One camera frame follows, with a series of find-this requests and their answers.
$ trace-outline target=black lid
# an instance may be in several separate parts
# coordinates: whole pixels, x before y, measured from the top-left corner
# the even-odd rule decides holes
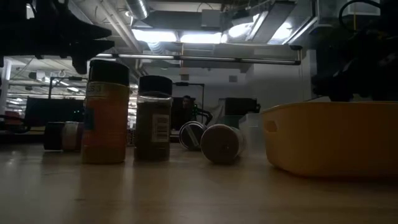
[[[150,91],[161,92],[171,96],[173,93],[173,81],[169,78],[157,75],[146,75],[140,77],[138,93]]]
[[[90,62],[89,82],[108,82],[129,86],[129,76],[129,68],[120,63],[106,60]]]

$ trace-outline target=metal beam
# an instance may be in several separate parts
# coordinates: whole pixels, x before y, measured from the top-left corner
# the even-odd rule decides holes
[[[100,58],[137,58],[152,60],[196,60],[205,62],[232,62],[232,63],[261,63],[269,65],[300,65],[299,60],[279,60],[273,58],[230,58],[230,57],[203,57],[189,55],[146,55],[146,54],[98,54]]]
[[[23,83],[10,83],[9,86],[31,86],[31,87],[50,87],[50,84],[23,84]],[[68,85],[68,86],[63,86],[63,85],[58,85],[58,86],[53,86],[53,88],[86,88],[84,85]]]
[[[203,1],[201,1],[201,0],[148,0],[148,2],[190,2],[190,3],[200,4]],[[222,4],[223,2],[228,4],[228,1],[224,1],[224,0],[207,0],[206,1],[206,3],[216,3],[216,4]]]

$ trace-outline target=table surface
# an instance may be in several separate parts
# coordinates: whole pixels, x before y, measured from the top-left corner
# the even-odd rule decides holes
[[[264,153],[234,166],[174,146],[169,162],[81,165],[0,145],[0,223],[398,223],[398,184],[304,179]]]

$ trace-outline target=yellow container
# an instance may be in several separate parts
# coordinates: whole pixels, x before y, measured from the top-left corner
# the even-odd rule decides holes
[[[309,177],[398,175],[397,103],[293,103],[262,112],[274,166]]]

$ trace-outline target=ceiling pipe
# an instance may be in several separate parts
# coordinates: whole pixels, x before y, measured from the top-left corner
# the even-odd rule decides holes
[[[146,0],[126,0],[127,8],[133,18],[141,20],[149,15],[149,7]]]
[[[113,18],[115,18],[116,21],[119,23],[119,26],[122,28],[122,30],[127,35],[127,37],[130,39],[130,41],[134,44],[134,46],[136,47],[138,52],[142,52],[141,45],[139,44],[138,40],[132,33],[130,25],[128,25],[128,28],[127,28],[127,26],[125,26],[125,24],[124,24],[125,21],[122,18],[120,18],[118,12],[116,12],[115,8],[109,3],[108,0],[100,0],[100,1],[103,4],[103,6],[105,7],[105,9],[111,14],[111,16]]]
[[[98,54],[100,58],[136,58],[152,60],[199,60],[211,62],[233,62],[233,63],[262,63],[269,65],[300,65],[299,60],[279,60],[268,58],[229,58],[229,57],[205,57],[191,55],[146,55],[146,54]]]
[[[96,0],[98,7],[104,12],[104,15],[106,19],[111,23],[113,28],[116,30],[116,32],[120,35],[120,37],[123,39],[123,41],[135,52],[141,52],[140,49],[137,48],[139,45],[134,45],[132,40],[126,35],[125,32],[123,32],[119,26],[116,24],[116,22],[113,20],[112,16],[109,14],[109,12],[105,9],[105,7],[102,4],[101,0]]]

